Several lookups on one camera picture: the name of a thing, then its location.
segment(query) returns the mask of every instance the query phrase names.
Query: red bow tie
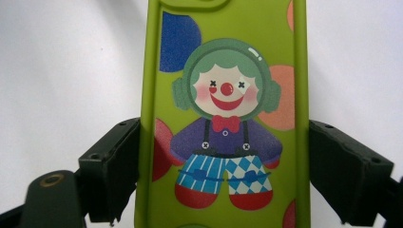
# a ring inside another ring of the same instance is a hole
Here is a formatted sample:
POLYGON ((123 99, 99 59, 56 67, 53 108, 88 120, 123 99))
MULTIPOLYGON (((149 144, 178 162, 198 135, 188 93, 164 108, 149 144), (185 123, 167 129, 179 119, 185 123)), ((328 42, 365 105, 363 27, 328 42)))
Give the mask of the red bow tie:
POLYGON ((237 116, 230 118, 214 116, 211 121, 213 122, 213 130, 215 132, 221 132, 224 128, 227 128, 232 133, 237 133, 240 130, 240 118, 237 116))

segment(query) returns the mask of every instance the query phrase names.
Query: clown illustration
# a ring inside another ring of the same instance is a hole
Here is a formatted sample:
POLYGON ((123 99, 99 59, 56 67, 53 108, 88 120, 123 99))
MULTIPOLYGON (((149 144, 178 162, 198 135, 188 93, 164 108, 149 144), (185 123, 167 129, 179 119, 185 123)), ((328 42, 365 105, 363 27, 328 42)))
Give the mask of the clown illustration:
POLYGON ((177 200, 208 207, 227 181, 234 206, 267 206, 273 189, 266 170, 278 166, 282 145, 254 118, 278 108, 280 87, 260 53, 234 39, 205 43, 190 55, 172 91, 176 107, 201 116, 170 142, 170 155, 183 164, 177 200))

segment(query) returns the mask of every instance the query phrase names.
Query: clown face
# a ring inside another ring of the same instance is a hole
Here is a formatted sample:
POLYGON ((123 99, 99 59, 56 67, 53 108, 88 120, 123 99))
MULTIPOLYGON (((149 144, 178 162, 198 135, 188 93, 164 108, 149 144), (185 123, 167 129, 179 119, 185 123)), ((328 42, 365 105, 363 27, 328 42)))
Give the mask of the clown face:
POLYGON ((258 106, 255 78, 243 75, 237 66, 222 68, 214 65, 200 73, 196 88, 196 105, 204 112, 222 117, 242 117, 258 106))

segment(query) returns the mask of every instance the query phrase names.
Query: smile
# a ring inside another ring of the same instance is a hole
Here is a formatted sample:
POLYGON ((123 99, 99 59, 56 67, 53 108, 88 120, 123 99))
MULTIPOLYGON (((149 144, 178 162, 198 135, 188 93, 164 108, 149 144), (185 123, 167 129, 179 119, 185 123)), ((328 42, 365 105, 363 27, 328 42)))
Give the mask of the smile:
POLYGON ((220 101, 219 99, 215 98, 213 95, 211 95, 211 100, 213 100, 214 105, 216 105, 219 109, 222 110, 233 110, 235 108, 237 108, 240 103, 242 103, 243 97, 240 97, 239 99, 237 99, 236 101, 233 102, 223 102, 220 101))

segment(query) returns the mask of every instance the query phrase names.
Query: red shoe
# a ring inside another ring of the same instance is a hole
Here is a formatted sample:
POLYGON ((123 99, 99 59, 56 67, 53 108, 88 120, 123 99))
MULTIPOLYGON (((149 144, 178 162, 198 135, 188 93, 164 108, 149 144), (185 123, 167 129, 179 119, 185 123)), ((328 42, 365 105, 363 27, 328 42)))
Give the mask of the red shoe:
POLYGON ((229 195, 234 206, 246 211, 259 210, 267 206, 273 198, 273 191, 253 193, 253 194, 237 194, 229 195))
POLYGON ((179 202, 195 209, 210 206, 217 198, 217 194, 203 193, 175 184, 175 195, 179 202))

